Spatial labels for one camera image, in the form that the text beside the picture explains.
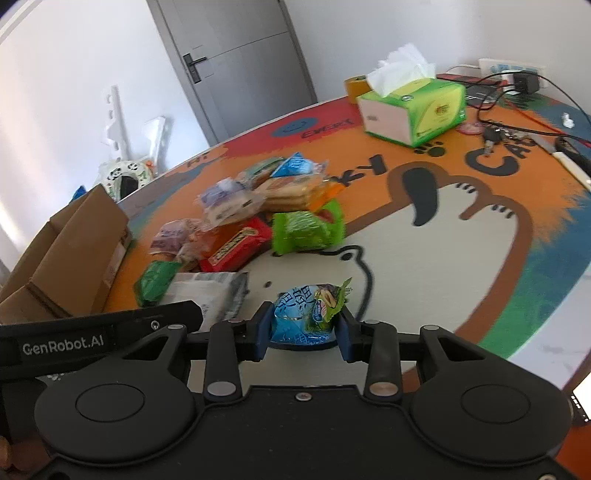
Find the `blue snack package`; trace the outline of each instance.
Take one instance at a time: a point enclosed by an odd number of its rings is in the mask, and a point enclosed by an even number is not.
[[[307,158],[304,158],[301,153],[294,153],[291,157],[285,160],[277,169],[271,174],[272,179],[277,177],[293,177],[296,175],[311,175],[313,173],[321,173],[326,168],[326,164],[318,164]]]
[[[288,345],[319,345],[335,339],[334,316],[345,305],[351,278],[331,284],[292,288],[275,303],[271,341]]]

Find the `door handle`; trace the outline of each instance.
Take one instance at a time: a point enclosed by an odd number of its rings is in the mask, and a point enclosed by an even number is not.
[[[191,56],[191,54],[187,53],[186,55],[183,55],[183,60],[185,62],[185,65],[187,66],[187,70],[189,71],[189,75],[191,76],[193,83],[201,82],[201,77],[199,76],[199,72],[197,71],[197,68],[195,67],[195,65],[197,63],[201,63],[203,61],[206,61],[207,57],[201,57],[200,59],[193,60],[193,57]]]

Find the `black cable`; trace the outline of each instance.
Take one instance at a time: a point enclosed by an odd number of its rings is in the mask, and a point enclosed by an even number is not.
[[[487,112],[489,110],[492,110],[492,108],[501,100],[501,98],[506,93],[516,92],[516,91],[517,90],[506,90],[506,91],[501,92],[501,94],[495,99],[494,103],[489,108],[482,108],[482,106],[484,105],[484,101],[485,101],[485,99],[482,99],[482,102],[480,103],[480,106],[478,107],[478,110],[476,111],[476,119],[480,123],[495,125],[497,127],[506,128],[507,130],[517,130],[518,132],[526,132],[529,134],[537,134],[537,135],[546,135],[548,137],[567,137],[567,138],[572,138],[572,139],[574,139],[578,142],[581,142],[583,144],[589,143],[589,140],[587,140],[585,138],[577,137],[575,135],[570,135],[570,134],[565,134],[565,133],[542,132],[539,130],[530,130],[529,128],[513,127],[512,125],[505,125],[502,122],[495,122],[494,120],[485,120],[483,118],[480,118],[480,112]]]
[[[507,87],[514,87],[514,86],[515,86],[515,84],[514,84],[514,83],[512,83],[511,85],[503,85],[503,88],[507,88]],[[492,103],[492,105],[488,105],[488,108],[483,108],[482,106],[484,105],[484,102],[486,102],[486,99],[487,99],[488,97],[490,97],[490,96],[491,96],[491,95],[492,95],[494,92],[496,92],[498,89],[499,89],[498,87],[497,87],[497,88],[493,88],[493,89],[491,89],[491,92],[490,92],[490,93],[489,93],[489,94],[488,94],[488,95],[487,95],[485,98],[483,98],[483,99],[482,99],[482,102],[480,103],[480,106],[477,108],[477,110],[478,110],[479,112],[487,112],[488,110],[492,110],[492,109],[493,109],[493,107],[494,107],[494,106],[495,106],[497,103],[499,103],[499,100],[501,100],[501,97],[503,97],[503,95],[504,95],[505,93],[509,93],[509,92],[516,92],[516,91],[517,91],[517,90],[507,90],[506,92],[502,92],[502,93],[501,93],[501,94],[500,94],[500,95],[499,95],[499,96],[496,98],[496,100],[495,100],[495,101]]]
[[[582,113],[582,114],[585,116],[585,118],[587,119],[587,122],[588,122],[588,123],[589,123],[589,125],[591,126],[591,118],[589,117],[589,115],[587,114],[587,112],[585,112],[585,110],[583,110],[583,108],[582,108],[582,107],[581,107],[581,106],[580,106],[580,105],[579,105],[579,104],[578,104],[578,103],[577,103],[577,102],[576,102],[576,101],[575,101],[575,100],[574,100],[574,99],[573,99],[573,98],[572,98],[572,97],[571,97],[571,96],[570,96],[568,93],[566,93],[566,92],[565,92],[565,91],[564,91],[562,88],[560,88],[558,85],[556,85],[556,84],[555,84],[555,83],[554,83],[552,80],[550,80],[550,79],[548,79],[548,78],[546,78],[546,77],[544,77],[544,76],[540,75],[539,73],[536,73],[536,72],[529,72],[528,70],[521,70],[521,71],[519,71],[519,72],[510,72],[510,73],[523,73],[523,74],[527,74],[527,75],[535,75],[535,76],[537,76],[538,78],[541,78],[542,80],[546,80],[546,82],[549,82],[549,84],[550,84],[550,85],[554,86],[554,87],[555,87],[557,90],[559,90],[559,91],[560,91],[560,92],[561,92],[561,93],[562,93],[562,94],[563,94],[563,95],[564,95],[566,98],[568,98],[568,99],[569,99],[571,102],[573,102],[573,103],[576,105],[576,107],[577,107],[577,108],[578,108],[578,109],[581,111],[581,113]],[[476,85],[479,85],[479,84],[480,84],[480,83],[482,83],[484,80],[488,80],[488,79],[490,79],[490,78],[493,78],[493,77],[498,77],[498,76],[502,76],[502,75],[507,75],[507,74],[510,74],[510,73],[493,73],[492,75],[488,75],[488,76],[486,76],[486,77],[483,77],[483,78],[481,78],[480,80],[478,80],[477,82],[475,82],[475,83],[473,83],[473,84],[471,84],[471,85],[467,86],[467,87],[466,87],[466,90],[468,90],[468,88],[471,88],[471,87],[474,87],[474,86],[476,86]],[[541,132],[541,131],[539,131],[539,130],[529,130],[529,129],[527,129],[527,128],[511,127],[510,125],[504,125],[504,124],[502,124],[502,123],[500,123],[500,122],[491,122],[491,121],[483,121],[483,122],[484,122],[484,123],[487,123],[487,124],[498,125],[498,126],[500,126],[500,127],[503,127],[503,128],[508,128],[508,129],[511,129],[511,130],[517,130],[517,131],[521,131],[521,132],[530,133],[530,134],[548,135],[549,137],[568,137],[568,138],[572,138],[572,139],[574,139],[574,140],[577,140],[577,141],[579,141],[579,142],[580,142],[580,141],[583,141],[583,142],[589,142],[589,140],[587,140],[587,139],[584,139],[584,138],[581,138],[581,137],[577,137],[577,136],[575,136],[575,135],[570,135],[570,134],[556,134],[556,133],[555,133],[555,134],[550,134],[550,133],[548,133],[548,132]]]

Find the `door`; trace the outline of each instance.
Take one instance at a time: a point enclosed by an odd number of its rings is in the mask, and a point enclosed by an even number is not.
[[[278,0],[158,3],[218,141],[315,103]]]

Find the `tissue box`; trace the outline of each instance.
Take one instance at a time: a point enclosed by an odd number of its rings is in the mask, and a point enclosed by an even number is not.
[[[376,92],[358,98],[365,131],[417,147],[466,119],[466,88],[439,79],[407,83],[387,97]]]

